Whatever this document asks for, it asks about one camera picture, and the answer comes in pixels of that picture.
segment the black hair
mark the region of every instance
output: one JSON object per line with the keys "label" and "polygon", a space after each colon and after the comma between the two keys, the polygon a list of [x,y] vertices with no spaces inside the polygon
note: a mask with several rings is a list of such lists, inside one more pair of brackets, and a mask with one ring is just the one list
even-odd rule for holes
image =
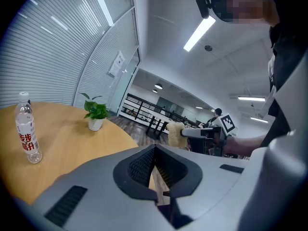
{"label": "black hair", "polygon": [[218,116],[220,116],[220,115],[221,115],[221,113],[222,113],[222,110],[221,110],[221,109],[219,109],[219,108],[217,108],[217,109],[215,110],[215,113],[216,113]]}

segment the water bottle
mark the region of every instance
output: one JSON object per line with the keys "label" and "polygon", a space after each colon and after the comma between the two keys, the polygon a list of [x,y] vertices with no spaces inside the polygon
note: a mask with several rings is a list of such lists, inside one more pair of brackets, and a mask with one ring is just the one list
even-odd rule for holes
{"label": "water bottle", "polygon": [[42,159],[39,144],[35,135],[34,118],[29,101],[29,93],[19,93],[19,104],[15,109],[16,128],[24,152],[30,163],[37,164]]}

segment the potted plant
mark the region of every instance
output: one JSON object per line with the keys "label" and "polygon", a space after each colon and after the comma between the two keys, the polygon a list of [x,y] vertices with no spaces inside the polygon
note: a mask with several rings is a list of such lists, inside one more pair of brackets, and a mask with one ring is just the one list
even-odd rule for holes
{"label": "potted plant", "polygon": [[84,95],[89,100],[85,101],[84,106],[85,110],[88,111],[88,114],[86,114],[84,118],[89,118],[89,129],[92,131],[98,131],[103,124],[103,119],[109,116],[105,104],[98,104],[93,101],[94,99],[102,96],[97,96],[90,99],[86,93],[80,92],[80,94]]}

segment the forearm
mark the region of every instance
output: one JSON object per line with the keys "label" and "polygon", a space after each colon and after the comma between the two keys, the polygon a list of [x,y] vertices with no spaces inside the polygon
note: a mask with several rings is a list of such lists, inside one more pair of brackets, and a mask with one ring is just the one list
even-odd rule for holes
{"label": "forearm", "polygon": [[238,154],[242,156],[251,156],[253,150],[260,147],[266,135],[255,138],[243,139],[237,137],[229,137],[223,152],[226,154]]}

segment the white pot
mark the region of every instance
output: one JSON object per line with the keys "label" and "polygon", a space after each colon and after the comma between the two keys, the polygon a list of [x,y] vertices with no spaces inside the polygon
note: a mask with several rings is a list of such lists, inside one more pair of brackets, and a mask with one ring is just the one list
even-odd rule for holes
{"label": "white pot", "polygon": [[89,118],[89,129],[92,131],[98,131],[100,130],[101,126],[103,124],[103,119],[91,119]]}

